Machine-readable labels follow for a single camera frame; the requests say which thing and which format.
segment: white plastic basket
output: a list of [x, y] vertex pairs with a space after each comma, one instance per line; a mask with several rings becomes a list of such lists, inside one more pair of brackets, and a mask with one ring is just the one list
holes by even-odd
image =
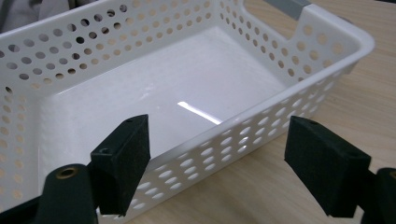
[[99, 1], [0, 35], [0, 208], [133, 116], [149, 115], [152, 160], [123, 221], [312, 116], [374, 40], [301, 9], [291, 39], [242, 0]]

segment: basket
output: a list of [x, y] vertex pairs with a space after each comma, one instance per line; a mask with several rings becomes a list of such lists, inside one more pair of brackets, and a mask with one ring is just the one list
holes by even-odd
[[299, 18], [290, 39], [242, 0], [99, 1], [0, 35], [1, 209], [39, 195], [53, 169], [87, 164], [133, 116], [149, 115], [152, 159], [122, 222], [311, 117], [374, 41], [283, 3]]

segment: light wood surface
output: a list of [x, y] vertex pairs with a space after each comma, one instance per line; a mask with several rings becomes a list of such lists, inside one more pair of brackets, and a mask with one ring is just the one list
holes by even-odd
[[[396, 167], [396, 5], [374, 0], [311, 0], [370, 33], [374, 52], [342, 77], [313, 117], [373, 157], [371, 170]], [[248, 10], [284, 34], [295, 23], [262, 0]], [[283, 160], [286, 135], [129, 223], [360, 223], [326, 217]]]

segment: wooden table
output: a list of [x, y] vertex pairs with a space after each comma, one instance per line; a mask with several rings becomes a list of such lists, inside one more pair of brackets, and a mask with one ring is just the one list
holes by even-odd
[[[371, 170], [396, 167], [396, 5], [374, 0], [311, 0], [370, 33], [374, 52], [342, 77], [313, 117], [373, 157]], [[295, 22], [262, 0], [248, 10], [284, 35]], [[326, 217], [283, 161], [286, 134], [130, 223], [360, 223]]]

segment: black object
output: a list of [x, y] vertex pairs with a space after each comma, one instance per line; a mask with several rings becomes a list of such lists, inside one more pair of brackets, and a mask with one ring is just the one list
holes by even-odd
[[102, 215], [125, 216], [149, 163], [149, 116], [125, 120], [91, 154], [88, 166], [52, 171], [40, 197], [0, 214], [0, 223], [89, 224]]
[[353, 217], [361, 223], [396, 223], [396, 170], [374, 175], [371, 157], [319, 123], [291, 117], [285, 161], [304, 182], [326, 215]]

